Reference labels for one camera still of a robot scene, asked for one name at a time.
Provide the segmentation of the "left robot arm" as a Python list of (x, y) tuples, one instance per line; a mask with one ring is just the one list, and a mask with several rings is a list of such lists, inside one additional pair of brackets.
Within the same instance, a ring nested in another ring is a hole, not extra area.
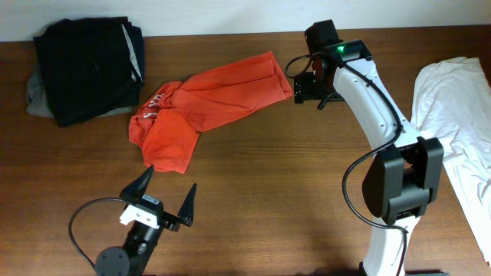
[(197, 184), (193, 184), (177, 215), (164, 210), (163, 203), (146, 194), (154, 168), (149, 167), (141, 176), (122, 189), (120, 198), (127, 204), (120, 223), (131, 224), (121, 246), (104, 249), (95, 261), (99, 276), (139, 276), (145, 270), (162, 232), (177, 232), (180, 226), (193, 224)]

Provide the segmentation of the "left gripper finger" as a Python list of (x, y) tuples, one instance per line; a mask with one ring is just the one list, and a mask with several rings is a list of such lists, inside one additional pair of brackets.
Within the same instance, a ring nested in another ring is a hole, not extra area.
[(180, 224), (191, 227), (194, 221), (194, 205), (196, 198), (196, 190), (197, 184), (194, 183), (189, 190), (186, 198), (181, 205), (180, 210), (178, 211), (178, 218), (180, 220)]
[(142, 199), (153, 176), (153, 172), (154, 167), (148, 167), (141, 176), (122, 189), (119, 197), (131, 203), (135, 203)]

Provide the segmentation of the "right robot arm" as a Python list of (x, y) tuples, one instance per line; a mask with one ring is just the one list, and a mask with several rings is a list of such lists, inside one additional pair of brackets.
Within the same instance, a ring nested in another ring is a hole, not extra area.
[(443, 146), (407, 121), (363, 41), (343, 41), (331, 20), (315, 22), (304, 36), (308, 63), (293, 76), (295, 102), (318, 100), (319, 110), (346, 102), (371, 147), (341, 180), (348, 208), (372, 228), (357, 273), (404, 275), (411, 234), (437, 198)]

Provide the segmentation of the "red t-shirt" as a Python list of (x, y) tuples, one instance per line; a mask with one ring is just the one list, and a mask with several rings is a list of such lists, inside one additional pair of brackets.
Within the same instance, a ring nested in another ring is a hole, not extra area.
[(188, 80), (170, 81), (131, 117), (129, 140), (157, 172), (185, 173), (203, 132), (240, 120), (294, 94), (268, 51)]

